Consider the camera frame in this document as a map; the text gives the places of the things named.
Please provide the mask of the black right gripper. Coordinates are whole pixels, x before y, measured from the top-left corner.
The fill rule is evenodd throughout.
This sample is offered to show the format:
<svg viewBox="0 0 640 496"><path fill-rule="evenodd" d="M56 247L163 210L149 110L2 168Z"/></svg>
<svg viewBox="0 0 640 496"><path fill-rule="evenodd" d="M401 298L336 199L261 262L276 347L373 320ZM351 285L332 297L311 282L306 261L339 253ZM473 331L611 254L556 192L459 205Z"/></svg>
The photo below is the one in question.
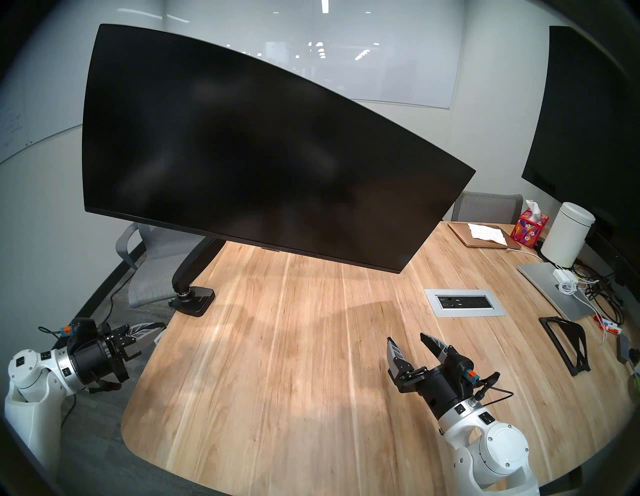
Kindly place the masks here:
<svg viewBox="0 0 640 496"><path fill-rule="evenodd" d="M421 342L437 359L447 358L450 346L440 339L421 333ZM387 337L386 356L389 376L398 391L418 394L435 419L473 396L473 385L469 380L455 374L451 376L442 366L414 370L391 337Z"/></svg>

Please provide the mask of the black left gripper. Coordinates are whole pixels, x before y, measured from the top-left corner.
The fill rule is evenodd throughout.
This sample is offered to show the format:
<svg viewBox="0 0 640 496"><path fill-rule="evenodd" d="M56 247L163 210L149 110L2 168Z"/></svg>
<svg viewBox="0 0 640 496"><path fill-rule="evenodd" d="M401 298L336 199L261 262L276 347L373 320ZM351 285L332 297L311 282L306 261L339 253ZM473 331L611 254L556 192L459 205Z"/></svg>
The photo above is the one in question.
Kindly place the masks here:
<svg viewBox="0 0 640 496"><path fill-rule="evenodd" d="M125 324L112 329L108 323L71 322L67 327L67 384L71 389L121 389L129 379L125 362L158 341L164 322Z"/></svg>

